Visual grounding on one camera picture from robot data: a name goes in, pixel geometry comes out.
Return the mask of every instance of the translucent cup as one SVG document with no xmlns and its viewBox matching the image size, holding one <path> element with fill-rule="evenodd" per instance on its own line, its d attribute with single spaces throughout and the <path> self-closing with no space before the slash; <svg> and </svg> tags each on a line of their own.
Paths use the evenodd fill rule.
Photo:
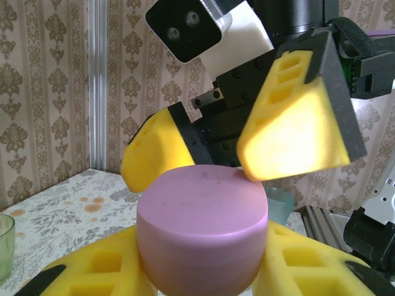
<svg viewBox="0 0 395 296">
<path fill-rule="evenodd" d="M 265 188 L 269 220 L 285 225 L 295 203 L 295 196 L 280 188 Z"/>
<path fill-rule="evenodd" d="M 14 265 L 15 220 L 0 214 L 0 285 L 10 276 Z"/>
</svg>

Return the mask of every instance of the table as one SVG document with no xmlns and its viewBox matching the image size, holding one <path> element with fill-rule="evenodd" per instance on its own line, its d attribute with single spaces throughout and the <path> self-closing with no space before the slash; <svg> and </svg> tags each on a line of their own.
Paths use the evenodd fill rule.
<svg viewBox="0 0 395 296">
<path fill-rule="evenodd" d="M 5 210 L 15 218 L 15 263 L 0 295 L 13 296 L 54 260 L 135 224 L 140 195 L 120 175 L 89 169 Z M 298 213 L 287 226 L 306 235 Z M 250 295 L 251 288 L 242 294 Z"/>
</svg>

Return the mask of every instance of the wallpaper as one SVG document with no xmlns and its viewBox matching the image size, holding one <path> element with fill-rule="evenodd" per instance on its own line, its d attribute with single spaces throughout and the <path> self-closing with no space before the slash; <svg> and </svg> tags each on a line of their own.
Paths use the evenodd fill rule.
<svg viewBox="0 0 395 296">
<path fill-rule="evenodd" d="M 109 0 L 107 167 L 119 172 L 125 145 L 144 119 L 182 101 L 190 119 L 199 113 L 190 100 L 212 88 L 199 59 L 177 62 L 144 21 L 150 0 Z M 395 0 L 341 0 L 341 14 L 364 30 L 395 28 Z M 395 144 L 395 94 L 353 100 L 368 156 L 350 166 L 267 182 L 304 205 L 350 212 L 372 191 Z"/>
<path fill-rule="evenodd" d="M 154 0 L 108 0 L 107 167 L 144 119 L 212 89 L 199 59 L 177 62 L 144 21 Z M 364 30 L 395 28 L 395 0 L 340 0 Z M 87 0 L 0 0 L 0 210 L 89 166 Z M 395 94 L 353 100 L 368 156 L 350 166 L 267 182 L 350 212 L 373 190 L 395 144 Z"/>
<path fill-rule="evenodd" d="M 0 210 L 89 165 L 87 1 L 0 0 Z"/>
</svg>

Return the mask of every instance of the purple object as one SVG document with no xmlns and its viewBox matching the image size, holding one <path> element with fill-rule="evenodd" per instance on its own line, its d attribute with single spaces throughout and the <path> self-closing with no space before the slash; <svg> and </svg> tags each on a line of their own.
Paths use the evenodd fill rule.
<svg viewBox="0 0 395 296">
<path fill-rule="evenodd" d="M 367 34 L 369 37 L 395 36 L 395 29 L 369 31 Z"/>
<path fill-rule="evenodd" d="M 237 168 L 194 165 L 157 178 L 137 204 L 137 242 L 151 282 L 168 296 L 238 295 L 264 254 L 263 185 Z"/>
</svg>

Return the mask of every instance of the camera lens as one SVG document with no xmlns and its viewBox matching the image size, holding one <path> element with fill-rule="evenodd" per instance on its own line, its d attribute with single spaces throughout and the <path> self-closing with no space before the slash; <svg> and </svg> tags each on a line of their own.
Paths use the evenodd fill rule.
<svg viewBox="0 0 395 296">
<path fill-rule="evenodd" d="M 195 27 L 199 24 L 200 18 L 195 11 L 189 11 L 186 15 L 185 22 L 190 27 Z"/>
<path fill-rule="evenodd" d="M 178 29 L 176 28 L 171 27 L 167 30 L 167 37 L 172 41 L 177 41 L 180 39 L 180 31 L 178 31 Z"/>
</svg>

